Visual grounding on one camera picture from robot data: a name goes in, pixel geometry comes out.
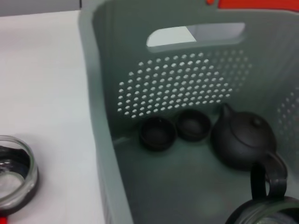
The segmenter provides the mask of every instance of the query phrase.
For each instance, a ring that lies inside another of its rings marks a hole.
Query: gray plastic basket
[[[236,42],[148,50],[155,30],[246,24]],[[217,1],[96,0],[80,16],[90,110],[108,224],[218,224],[251,198],[249,173],[223,166],[208,140],[178,139],[164,154],[141,149],[140,120],[207,113],[219,104],[264,116],[299,198],[299,16],[275,10],[219,10]]]

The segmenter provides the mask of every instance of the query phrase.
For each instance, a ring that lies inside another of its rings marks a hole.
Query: teapot spout
[[[228,104],[223,104],[220,119],[229,119],[235,114],[235,111]]]

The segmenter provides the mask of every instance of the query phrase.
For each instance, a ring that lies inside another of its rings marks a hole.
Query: basket floor
[[[251,199],[249,172],[220,163],[208,140],[177,139],[168,151],[152,153],[135,133],[114,147],[135,224],[225,223]]]

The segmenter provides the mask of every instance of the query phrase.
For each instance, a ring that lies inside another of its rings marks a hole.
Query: white table
[[[28,143],[41,186],[9,224],[103,224],[78,11],[0,17],[0,134]]]

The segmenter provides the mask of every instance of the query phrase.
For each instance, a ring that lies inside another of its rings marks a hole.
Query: red object
[[[299,12],[299,0],[220,0],[223,9],[277,9]]]
[[[212,5],[212,4],[214,4],[214,2],[215,2],[215,0],[206,0],[206,3],[207,3],[208,5]]]
[[[6,217],[1,217],[0,218],[0,224],[7,224],[7,218]]]

